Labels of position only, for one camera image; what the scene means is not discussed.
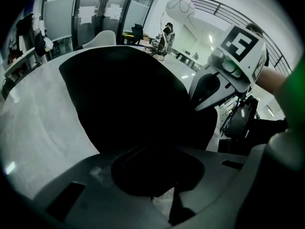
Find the black chair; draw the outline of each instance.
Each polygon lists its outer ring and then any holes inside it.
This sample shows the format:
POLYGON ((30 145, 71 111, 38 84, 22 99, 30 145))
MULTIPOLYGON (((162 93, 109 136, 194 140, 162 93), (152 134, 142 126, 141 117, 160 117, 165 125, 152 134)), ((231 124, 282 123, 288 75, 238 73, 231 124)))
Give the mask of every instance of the black chair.
POLYGON ((147 142, 205 149, 214 133, 215 109, 191 109, 182 82, 138 49, 91 49, 71 57, 59 70, 81 125, 101 153, 111 147, 126 148, 147 142), (136 62, 145 62, 145 67, 136 62), (115 79, 100 81, 98 74, 84 77, 84 67, 88 72, 96 72, 101 65, 106 75, 115 70, 115 79), (209 128, 205 129, 207 125, 203 123, 209 123, 209 128), (204 137, 194 137, 196 129, 205 131, 204 137))
POLYGON ((132 33, 133 33, 133 41, 132 43, 135 45, 136 43, 140 43, 140 40, 143 40, 143 27, 138 24, 134 24, 134 27, 132 27, 132 33))

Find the black rectangular slot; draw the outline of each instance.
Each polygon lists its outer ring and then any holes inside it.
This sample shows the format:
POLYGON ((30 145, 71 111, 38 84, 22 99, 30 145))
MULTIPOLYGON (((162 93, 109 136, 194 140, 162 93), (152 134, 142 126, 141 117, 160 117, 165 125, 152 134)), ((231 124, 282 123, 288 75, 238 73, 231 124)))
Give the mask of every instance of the black rectangular slot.
POLYGON ((244 166, 244 164, 242 163, 237 163, 230 160, 224 160, 223 162, 221 162, 221 164, 238 170, 241 170, 244 166))
POLYGON ((71 182, 47 207, 46 212, 57 220, 63 221, 84 188, 83 184, 71 182))
POLYGON ((231 83, 228 83, 228 84, 225 86, 225 89, 228 89, 230 86, 231 86, 231 83))

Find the hanging clothes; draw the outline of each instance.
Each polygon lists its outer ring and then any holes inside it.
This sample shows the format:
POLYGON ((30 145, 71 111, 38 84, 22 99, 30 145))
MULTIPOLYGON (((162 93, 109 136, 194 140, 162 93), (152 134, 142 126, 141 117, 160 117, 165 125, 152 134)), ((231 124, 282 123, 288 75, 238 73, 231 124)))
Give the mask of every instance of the hanging clothes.
POLYGON ((27 52, 27 47, 25 45, 25 41, 24 41, 23 36, 19 36, 19 50, 22 53, 26 53, 27 52))
POLYGON ((39 21, 39 30, 43 36, 46 35, 46 28, 44 27, 44 21, 39 21))
POLYGON ((35 37, 35 51, 39 57, 46 54, 44 45, 45 45, 45 41, 43 39, 41 32, 39 32, 35 37))
POLYGON ((53 48, 53 43, 47 37, 43 37, 43 39, 44 39, 44 42, 45 42, 44 49, 45 49, 46 52, 48 52, 53 48))
POLYGON ((32 28, 33 31, 36 31, 39 29, 39 22, 40 22, 40 13, 35 13, 32 15, 32 28))
POLYGON ((25 16, 22 20, 18 21, 16 24, 17 34, 23 36, 29 32, 32 27, 32 13, 25 16))

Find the white table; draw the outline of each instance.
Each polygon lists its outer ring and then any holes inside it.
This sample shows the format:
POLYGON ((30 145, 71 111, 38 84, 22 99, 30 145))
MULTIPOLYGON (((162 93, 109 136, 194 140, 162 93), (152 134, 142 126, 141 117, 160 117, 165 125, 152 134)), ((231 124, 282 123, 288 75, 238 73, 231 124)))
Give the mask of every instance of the white table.
MULTIPOLYGON (((11 90, 0 111, 0 158, 4 168, 14 162, 8 179, 29 198, 77 162, 98 154, 58 70, 67 59, 87 50, 60 56, 28 74, 11 90)), ((189 90, 195 72, 170 55, 163 64, 189 90)))
POLYGON ((10 74, 12 74, 16 69, 20 68, 22 66, 22 64, 25 62, 27 65, 27 70, 30 71, 31 70, 31 65, 29 62, 29 58, 34 55, 36 62, 38 62, 37 56, 36 56, 36 52, 35 52, 35 48, 31 48, 30 50, 28 50, 26 53, 24 53, 21 57, 19 57, 18 59, 16 59, 11 66, 5 71, 4 75, 7 78, 10 74))
POLYGON ((178 52, 178 53, 177 53, 177 56, 176 56, 176 59, 178 59, 178 58, 180 57, 180 55, 182 55, 182 56, 186 57, 187 59, 189 59, 190 61, 193 61, 194 63, 200 65, 200 66, 198 67, 198 69, 200 69, 200 68, 202 67, 202 64, 201 64, 200 62, 198 62, 196 59, 192 58, 190 55, 188 55, 188 54, 186 54, 186 53, 184 53, 184 52, 182 52, 182 51, 179 51, 179 50, 177 50, 177 49, 175 49, 175 48, 173 48, 173 49, 174 49, 175 51, 178 52))

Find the green object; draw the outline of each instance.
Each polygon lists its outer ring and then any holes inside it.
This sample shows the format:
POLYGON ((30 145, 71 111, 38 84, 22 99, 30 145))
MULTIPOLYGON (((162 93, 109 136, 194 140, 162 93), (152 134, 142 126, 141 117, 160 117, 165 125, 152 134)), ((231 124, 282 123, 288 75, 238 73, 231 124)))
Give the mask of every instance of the green object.
POLYGON ((292 74, 282 84, 275 98, 281 106, 289 129, 305 128, 305 59, 293 70, 292 74))

